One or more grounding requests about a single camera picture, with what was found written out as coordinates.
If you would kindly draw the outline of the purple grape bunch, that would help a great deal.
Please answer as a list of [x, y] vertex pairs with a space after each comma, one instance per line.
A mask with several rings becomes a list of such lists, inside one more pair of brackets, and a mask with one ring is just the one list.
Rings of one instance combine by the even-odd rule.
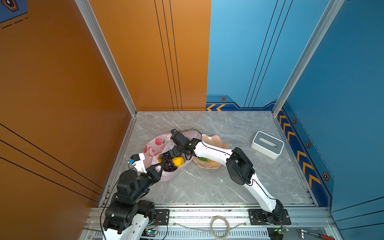
[[166, 172], [173, 172], [178, 168], [175, 165], [175, 163], [173, 162], [173, 158], [171, 157], [171, 155], [169, 153], [163, 154], [162, 163], [164, 163], [163, 169]]

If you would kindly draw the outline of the yellow orange fruit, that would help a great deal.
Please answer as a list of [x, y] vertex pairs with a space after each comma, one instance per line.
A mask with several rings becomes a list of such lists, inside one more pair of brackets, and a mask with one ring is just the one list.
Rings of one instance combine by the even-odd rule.
[[180, 166], [182, 166], [185, 163], [183, 157], [175, 157], [172, 159], [172, 162], [173, 162], [174, 166], [177, 168], [179, 168]]

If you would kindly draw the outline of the pink printed plastic bag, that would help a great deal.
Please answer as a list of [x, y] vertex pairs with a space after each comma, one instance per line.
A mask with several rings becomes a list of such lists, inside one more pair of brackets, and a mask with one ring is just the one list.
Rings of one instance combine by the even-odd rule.
[[[144, 151], [144, 165], [145, 168], [149, 168], [151, 165], [157, 164], [158, 163], [158, 158], [160, 154], [165, 153], [166, 151], [171, 150], [175, 144], [171, 140], [171, 133], [164, 133], [153, 140], [149, 141], [146, 145], [145, 151]], [[176, 177], [184, 167], [186, 167], [191, 161], [188, 161], [185, 155], [182, 155], [184, 158], [184, 164], [178, 167], [175, 171], [173, 172], [166, 172], [163, 171], [162, 176], [161, 176], [161, 181], [162, 182], [167, 182], [172, 180], [174, 177]]]

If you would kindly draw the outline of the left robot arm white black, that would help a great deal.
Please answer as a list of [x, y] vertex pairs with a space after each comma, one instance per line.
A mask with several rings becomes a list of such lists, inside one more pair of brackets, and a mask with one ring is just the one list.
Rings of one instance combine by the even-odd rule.
[[156, 219], [155, 203], [142, 200], [150, 187], [159, 182], [163, 173], [164, 163], [157, 163], [138, 173], [130, 169], [124, 171], [116, 182], [117, 192], [102, 214], [100, 223], [102, 232], [112, 229], [126, 240], [139, 240], [146, 226]]

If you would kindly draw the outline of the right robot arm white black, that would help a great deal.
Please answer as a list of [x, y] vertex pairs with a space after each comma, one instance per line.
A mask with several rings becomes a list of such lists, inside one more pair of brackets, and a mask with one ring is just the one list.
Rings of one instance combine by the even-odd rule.
[[227, 168], [230, 178], [236, 184], [244, 186], [257, 200], [266, 216], [267, 223], [281, 225], [284, 219], [284, 206], [263, 186], [256, 175], [253, 164], [240, 148], [222, 149], [204, 143], [200, 139], [188, 139], [182, 132], [171, 130], [171, 140], [175, 146], [171, 154], [184, 154], [190, 157], [206, 158]]

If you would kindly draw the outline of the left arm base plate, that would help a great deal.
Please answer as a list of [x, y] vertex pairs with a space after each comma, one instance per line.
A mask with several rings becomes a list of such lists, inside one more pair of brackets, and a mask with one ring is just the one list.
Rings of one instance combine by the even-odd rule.
[[169, 209], [155, 209], [154, 220], [151, 222], [151, 225], [154, 226], [167, 226], [170, 219], [170, 210]]

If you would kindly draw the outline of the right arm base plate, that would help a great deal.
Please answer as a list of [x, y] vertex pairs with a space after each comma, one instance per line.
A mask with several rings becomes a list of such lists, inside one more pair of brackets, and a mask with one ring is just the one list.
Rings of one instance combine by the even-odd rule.
[[276, 215], [274, 213], [268, 213], [261, 209], [249, 209], [249, 219], [250, 223], [253, 226], [256, 225], [274, 225], [280, 226], [281, 224], [284, 226], [289, 226], [292, 224], [289, 213], [286, 209], [283, 209], [282, 213]]

